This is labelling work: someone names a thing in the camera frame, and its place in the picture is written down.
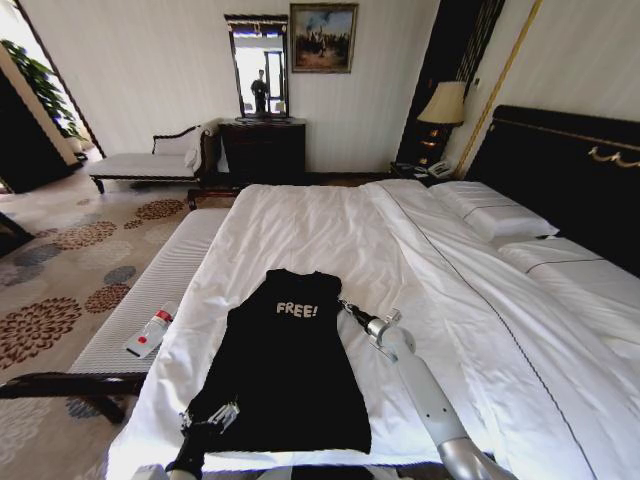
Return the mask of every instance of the picture frame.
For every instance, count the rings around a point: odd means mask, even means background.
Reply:
[[[292,3],[293,73],[351,73],[357,3]]]

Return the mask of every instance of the spray bottle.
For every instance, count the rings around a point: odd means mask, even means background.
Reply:
[[[160,343],[178,310],[176,302],[165,303],[151,320],[124,344],[125,350],[138,358],[149,355]]]

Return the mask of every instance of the green leaves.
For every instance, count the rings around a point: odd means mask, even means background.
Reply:
[[[22,73],[33,93],[40,100],[49,117],[58,127],[62,136],[65,138],[78,137],[84,140],[78,132],[75,117],[67,110],[63,98],[59,95],[62,92],[49,80],[49,75],[55,76],[55,73],[37,60],[30,58],[24,47],[16,45],[10,40],[0,40],[0,43],[7,49],[11,59],[20,70],[20,73]],[[66,125],[61,125],[59,121],[61,119],[65,120],[64,123]]]

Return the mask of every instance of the black tank top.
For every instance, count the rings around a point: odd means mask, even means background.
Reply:
[[[204,421],[236,400],[238,418],[206,451],[369,453],[362,394],[338,336],[340,279],[270,270],[227,330],[188,412]]]

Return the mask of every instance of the white duvet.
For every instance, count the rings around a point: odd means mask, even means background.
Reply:
[[[640,472],[640,387],[629,367],[422,185],[388,180],[242,192],[111,446],[108,478],[175,458],[178,413],[204,383],[227,311],[274,268],[336,275],[343,298],[370,313],[398,308],[470,436],[520,479]],[[207,455],[205,470],[438,460],[386,357],[348,316],[338,329],[367,405],[371,454],[232,452]]]

